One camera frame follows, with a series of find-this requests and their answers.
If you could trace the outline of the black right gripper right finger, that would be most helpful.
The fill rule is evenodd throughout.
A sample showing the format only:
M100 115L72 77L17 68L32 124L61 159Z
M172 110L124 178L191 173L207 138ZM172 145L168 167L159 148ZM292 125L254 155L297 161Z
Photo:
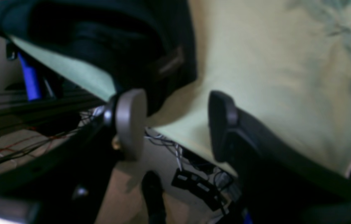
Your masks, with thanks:
M211 91L211 149L237 173L254 224L351 224L351 180L302 156L233 99Z

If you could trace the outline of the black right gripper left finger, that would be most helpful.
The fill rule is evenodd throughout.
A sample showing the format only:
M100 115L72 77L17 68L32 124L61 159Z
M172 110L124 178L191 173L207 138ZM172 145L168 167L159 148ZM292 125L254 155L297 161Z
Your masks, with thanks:
M147 96L132 89L47 154L0 174L0 224L93 224L112 170L140 159Z

